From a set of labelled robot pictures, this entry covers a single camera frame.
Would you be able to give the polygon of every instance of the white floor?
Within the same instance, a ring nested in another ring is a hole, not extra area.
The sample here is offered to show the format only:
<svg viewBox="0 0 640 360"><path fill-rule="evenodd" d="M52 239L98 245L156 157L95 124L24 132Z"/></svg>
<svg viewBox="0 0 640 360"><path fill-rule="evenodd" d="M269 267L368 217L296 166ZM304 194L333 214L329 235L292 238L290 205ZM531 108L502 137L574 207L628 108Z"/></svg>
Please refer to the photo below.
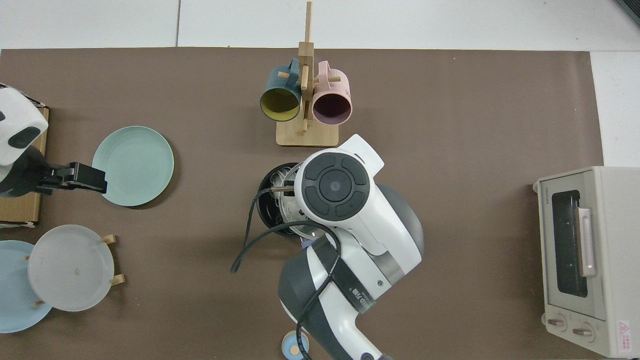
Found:
<svg viewBox="0 0 640 360"><path fill-rule="evenodd" d="M0 0L0 49L296 47L304 20L304 0ZM312 26L317 48L591 51L605 165L640 167L640 26L614 0L315 0Z"/></svg>

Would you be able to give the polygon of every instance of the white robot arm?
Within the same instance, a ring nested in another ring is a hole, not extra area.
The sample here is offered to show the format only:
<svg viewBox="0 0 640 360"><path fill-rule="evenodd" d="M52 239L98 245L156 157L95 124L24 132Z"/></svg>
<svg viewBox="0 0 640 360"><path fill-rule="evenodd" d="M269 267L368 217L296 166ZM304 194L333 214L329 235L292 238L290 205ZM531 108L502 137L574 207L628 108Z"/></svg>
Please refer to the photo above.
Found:
<svg viewBox="0 0 640 360"><path fill-rule="evenodd" d="M278 295L292 320L301 319L334 359L391 359L356 328L355 320L424 254L422 226L411 207L395 190L373 181L383 165L373 148L354 135L336 149L307 158L293 184L304 214L335 227L337 239L327 234L288 260ZM328 277L331 282L322 289ZM317 301L305 311L318 291Z"/></svg>
<svg viewBox="0 0 640 360"><path fill-rule="evenodd" d="M31 146L48 127L38 109L14 88L0 86L0 197L76 188L106 193L104 172L80 164L48 164Z"/></svg>

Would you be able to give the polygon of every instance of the mug tree stand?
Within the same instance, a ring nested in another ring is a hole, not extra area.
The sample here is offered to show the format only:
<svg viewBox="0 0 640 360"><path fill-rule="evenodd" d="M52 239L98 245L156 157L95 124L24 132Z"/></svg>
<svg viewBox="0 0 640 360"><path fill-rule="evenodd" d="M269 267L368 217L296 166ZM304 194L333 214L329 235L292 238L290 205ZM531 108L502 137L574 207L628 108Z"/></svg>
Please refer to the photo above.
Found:
<svg viewBox="0 0 640 360"><path fill-rule="evenodd" d="M333 147L338 145L338 126L329 126L314 119L312 103L314 96L314 43L310 41L311 1L307 1L305 41L298 44L300 61L300 89L302 96L298 116L289 121L276 123L276 143L280 146ZM279 73L286 78L288 74ZM340 81L330 78L329 81Z"/></svg>

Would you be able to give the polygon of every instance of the black wire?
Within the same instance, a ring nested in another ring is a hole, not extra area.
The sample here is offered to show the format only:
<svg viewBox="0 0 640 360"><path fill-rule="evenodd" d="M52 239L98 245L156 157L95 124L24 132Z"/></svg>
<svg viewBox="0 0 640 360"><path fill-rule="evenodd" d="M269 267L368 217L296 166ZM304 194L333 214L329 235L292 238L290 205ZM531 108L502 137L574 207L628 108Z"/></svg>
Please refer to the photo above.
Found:
<svg viewBox="0 0 640 360"><path fill-rule="evenodd" d="M253 216L253 208L255 207L255 203L258 201L258 198L260 198L260 196L268 192L271 192L270 188L263 189L259 191L258 194L256 194L256 196L253 198L253 201L251 203L251 208L249 209L249 217L246 223L246 231L244 233L243 248L240 254L236 256L236 260L234 260L233 265L231 265L231 273L235 274L240 269L240 264L242 263L244 255L249 251L249 249L252 246L254 246L258 241L263 239L265 236L271 233L275 233L276 231L286 229L291 226L310 225L310 226L317 227L318 229L324 230L327 234L329 234L332 237L335 243L335 250L338 253L338 256L335 258L335 261L333 262L331 270L329 270L329 272L327 273L327 276L324 279L323 283L320 285L320 287L318 287L316 292L311 296L311 298L305 304L305 307L302 310L302 314L300 314L300 318L296 322L296 341L298 343L298 348L300 350L300 353L302 354L302 357L304 358L304 360L312 360L309 354L307 353L307 351L305 350L304 345L302 344L302 333L301 333L302 321L307 317L307 313L311 310L311 307L316 303L316 301L320 299L320 294L322 294L324 289L329 285L329 282L331 282L331 280L333 279L333 270L335 269L335 266L337 265L338 260L340 259L340 254L342 253L342 244L340 244L340 240L338 240L338 236L336 236L335 232L331 230L328 226L325 226L323 224L318 224L317 222L311 221L311 220L287 222L284 224L270 227L267 231L263 232L262 234L258 235L258 237L253 239L251 243L247 244L247 241L249 239L249 230L251 228L251 219Z"/></svg>
<svg viewBox="0 0 640 360"><path fill-rule="evenodd" d="M304 345L302 344L302 332L301 332L301 330L302 330L302 321L307 317L307 313L311 310L311 307L316 303L316 301L318 301L320 299L320 294L322 294L322 292L327 287L327 285L329 285L329 282L331 282L331 280L333 280L333 269L335 269L335 265L337 265L339 258L340 258L340 256L335 258L335 261L333 262L333 265L331 266L331 270L329 270L329 273L327 274L326 278L324 279L322 285L320 285L318 290L316 290L316 292L311 296L311 299L309 299L309 301L305 305L304 309L302 310L302 314L300 314L300 318L298 319L298 322L296 323L296 341L298 342L298 349L300 350L300 353L302 354L302 358L304 360L312 360L312 359L309 356L309 354L307 353L307 351L305 350Z"/></svg>
<svg viewBox="0 0 640 360"><path fill-rule="evenodd" d="M249 217L246 221L246 231L244 232L244 244L243 247L246 246L246 242L249 240L249 229L251 228L251 217L253 216L253 208L255 207L255 203L258 202L258 199L263 196L266 193L271 192L270 188L266 188L266 189L262 189L260 190L255 197L253 198L253 201L251 201L251 207L249 208Z"/></svg>
<svg viewBox="0 0 640 360"><path fill-rule="evenodd" d="M340 245L340 241L338 240L338 237L335 235L333 230L331 230L328 226L325 226L323 224L318 224L317 222L314 222L314 221L311 221L311 220L292 221L292 222L286 222L284 224L276 225L276 226L273 226L273 227L269 228L267 231L265 231L264 233L258 235L250 243L245 245L242 248L242 251L240 251L240 254L238 254L238 256L236 256L236 260L234 261L233 265L231 266L231 273L235 274L238 271L238 269L240 268L240 264L242 263L242 260L244 258L244 255L249 251L250 248L252 248L256 243L258 243L258 241L262 240L265 236L267 236L267 235L269 235L271 233L275 233L276 231L279 231L279 230L282 230L282 229L286 229L286 228L288 228L290 226L300 226L300 225L314 226L314 227L317 227L319 229L324 230L326 233L331 235L331 237L335 241L335 246L336 246L336 251L338 252L338 257L340 256L340 252L342 250L342 246Z"/></svg>

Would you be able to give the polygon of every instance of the toaster oven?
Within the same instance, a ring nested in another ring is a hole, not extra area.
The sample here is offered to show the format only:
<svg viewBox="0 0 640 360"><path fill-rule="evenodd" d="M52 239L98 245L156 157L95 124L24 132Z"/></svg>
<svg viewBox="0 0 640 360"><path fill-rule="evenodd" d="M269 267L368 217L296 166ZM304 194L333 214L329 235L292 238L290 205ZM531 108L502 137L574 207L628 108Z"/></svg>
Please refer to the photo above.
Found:
<svg viewBox="0 0 640 360"><path fill-rule="evenodd" d="M607 357L640 357L640 168L584 168L539 179L534 191L547 331Z"/></svg>

